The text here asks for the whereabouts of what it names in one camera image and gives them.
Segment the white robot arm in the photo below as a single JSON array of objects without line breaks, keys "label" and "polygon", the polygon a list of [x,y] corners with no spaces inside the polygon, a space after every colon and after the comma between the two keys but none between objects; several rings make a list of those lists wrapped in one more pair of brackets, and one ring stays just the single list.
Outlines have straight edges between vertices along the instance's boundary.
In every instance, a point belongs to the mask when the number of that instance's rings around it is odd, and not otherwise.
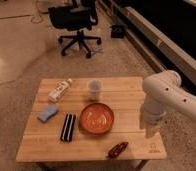
[{"label": "white robot arm", "polygon": [[146,98],[141,114],[147,123],[157,124],[165,116],[167,106],[196,122],[196,96],[181,89],[181,83],[180,75],[173,70],[153,74],[143,80]]}]

